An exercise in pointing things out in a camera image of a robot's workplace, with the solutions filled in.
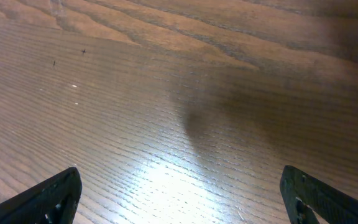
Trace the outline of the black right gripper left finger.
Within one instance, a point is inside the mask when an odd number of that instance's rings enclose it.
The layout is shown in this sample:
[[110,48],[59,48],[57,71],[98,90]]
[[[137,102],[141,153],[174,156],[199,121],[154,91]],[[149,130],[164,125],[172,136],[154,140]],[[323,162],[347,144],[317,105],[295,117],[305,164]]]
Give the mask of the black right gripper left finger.
[[72,224],[81,191],[80,173],[69,167],[0,203],[0,223]]

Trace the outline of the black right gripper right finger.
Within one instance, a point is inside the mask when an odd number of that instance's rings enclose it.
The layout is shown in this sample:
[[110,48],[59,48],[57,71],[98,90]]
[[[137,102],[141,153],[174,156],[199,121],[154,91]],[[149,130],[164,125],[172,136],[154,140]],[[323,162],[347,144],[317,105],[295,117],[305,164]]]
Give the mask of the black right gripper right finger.
[[290,223],[358,224],[358,200],[293,166],[285,166],[280,192]]

